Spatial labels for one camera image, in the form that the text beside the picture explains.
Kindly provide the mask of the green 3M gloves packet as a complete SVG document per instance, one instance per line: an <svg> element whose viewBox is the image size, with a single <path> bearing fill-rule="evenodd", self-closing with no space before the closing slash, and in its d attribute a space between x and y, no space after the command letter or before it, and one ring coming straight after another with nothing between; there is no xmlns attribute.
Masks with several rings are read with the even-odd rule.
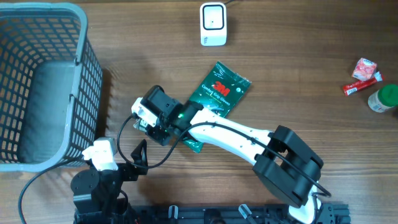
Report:
<svg viewBox="0 0 398 224"><path fill-rule="evenodd" d="M209 74L189 97L225 118L251 86L251 81L216 62Z"/></svg>

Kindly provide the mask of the red white small box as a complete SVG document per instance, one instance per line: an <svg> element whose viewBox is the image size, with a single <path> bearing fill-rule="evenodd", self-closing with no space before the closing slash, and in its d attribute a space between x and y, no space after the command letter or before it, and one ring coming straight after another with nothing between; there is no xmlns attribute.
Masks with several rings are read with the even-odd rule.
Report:
<svg viewBox="0 0 398 224"><path fill-rule="evenodd" d="M377 63L366 58L360 58L354 68L352 77L360 81L366 81L373 77L377 69Z"/></svg>

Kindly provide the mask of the red stick sachet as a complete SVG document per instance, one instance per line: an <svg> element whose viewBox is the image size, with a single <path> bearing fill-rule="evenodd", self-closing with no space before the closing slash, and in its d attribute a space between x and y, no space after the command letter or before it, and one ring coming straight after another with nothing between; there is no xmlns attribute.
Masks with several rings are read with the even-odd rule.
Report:
<svg viewBox="0 0 398 224"><path fill-rule="evenodd" d="M376 72L375 75L366 81L357 81L349 85L343 86L343 92L346 96L349 96L359 90L365 89L377 82L384 80L384 75L381 72Z"/></svg>

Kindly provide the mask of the green lidded jar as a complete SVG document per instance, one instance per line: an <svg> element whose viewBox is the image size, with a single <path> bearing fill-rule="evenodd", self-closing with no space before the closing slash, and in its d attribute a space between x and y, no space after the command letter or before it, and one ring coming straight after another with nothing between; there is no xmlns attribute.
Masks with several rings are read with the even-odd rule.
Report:
<svg viewBox="0 0 398 224"><path fill-rule="evenodd" d="M368 98L368 106L377 113L383 113L397 106L397 97L397 85L389 84Z"/></svg>

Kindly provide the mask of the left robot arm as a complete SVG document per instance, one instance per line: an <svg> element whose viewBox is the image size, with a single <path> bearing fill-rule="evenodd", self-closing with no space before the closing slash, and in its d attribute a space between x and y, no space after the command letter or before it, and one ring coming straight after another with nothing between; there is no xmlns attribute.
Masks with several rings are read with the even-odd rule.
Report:
<svg viewBox="0 0 398 224"><path fill-rule="evenodd" d="M75 223L140 223L137 212L121 190L124 182L136 181L147 170L135 165L148 165L147 142L142 140L131 153L133 165L117 163L116 140L99 138L83 151L90 168L77 173L71 181Z"/></svg>

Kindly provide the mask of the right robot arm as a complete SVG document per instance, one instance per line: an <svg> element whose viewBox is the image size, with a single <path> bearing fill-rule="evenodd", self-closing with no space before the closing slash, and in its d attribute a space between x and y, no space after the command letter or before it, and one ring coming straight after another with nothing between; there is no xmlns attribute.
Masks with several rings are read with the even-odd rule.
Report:
<svg viewBox="0 0 398 224"><path fill-rule="evenodd" d="M218 146L252 165L264 186L289 205L300 223L315 223L323 161L291 129L254 129L235 123L194 101L182 104L153 86L131 111L146 134L161 145L173 136Z"/></svg>

